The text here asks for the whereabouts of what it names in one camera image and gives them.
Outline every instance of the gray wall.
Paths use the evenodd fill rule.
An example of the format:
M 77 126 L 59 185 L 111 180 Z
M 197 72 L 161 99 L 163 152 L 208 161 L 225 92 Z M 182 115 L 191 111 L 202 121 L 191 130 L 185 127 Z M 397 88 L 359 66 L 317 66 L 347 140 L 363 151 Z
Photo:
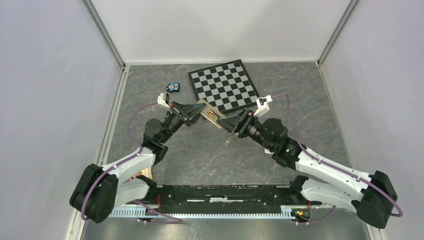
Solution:
M 60 240 L 120 69 L 79 0 L 0 3 L 0 239 Z
M 424 226 L 424 2 L 361 1 L 323 64 L 351 159 L 387 173 L 405 215 L 387 239 Z

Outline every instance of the gray marble floor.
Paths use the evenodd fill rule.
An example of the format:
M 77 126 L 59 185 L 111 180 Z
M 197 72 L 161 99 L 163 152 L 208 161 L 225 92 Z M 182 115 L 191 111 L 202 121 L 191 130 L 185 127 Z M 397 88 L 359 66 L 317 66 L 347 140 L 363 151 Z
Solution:
M 180 83 L 181 91 L 171 93 L 171 101 L 196 102 L 188 72 L 213 64 L 131 66 L 114 131 L 108 162 L 133 152 L 137 145 L 126 132 L 127 123 L 141 106 L 156 101 L 167 83 Z M 261 96 L 289 92 L 291 121 L 302 142 L 317 153 L 349 165 L 326 89 L 314 62 L 246 63 L 245 67 Z M 276 99 L 261 119 L 286 119 L 286 100 Z M 140 112 L 131 124 L 134 136 L 142 140 L 147 120 L 163 120 L 165 112 L 156 105 Z M 166 143 L 169 151 L 153 167 L 158 184 L 288 184 L 299 172 L 277 165 L 264 149 L 249 138 L 234 138 L 201 119 L 192 127 L 182 126 Z

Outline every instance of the black and white checkerboard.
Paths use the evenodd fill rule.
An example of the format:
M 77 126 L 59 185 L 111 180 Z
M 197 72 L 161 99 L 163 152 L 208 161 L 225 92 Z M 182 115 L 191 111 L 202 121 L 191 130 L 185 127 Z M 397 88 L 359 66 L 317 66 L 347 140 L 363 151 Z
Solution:
M 206 99 L 225 114 L 256 104 L 259 97 L 241 60 L 188 73 L 197 100 Z

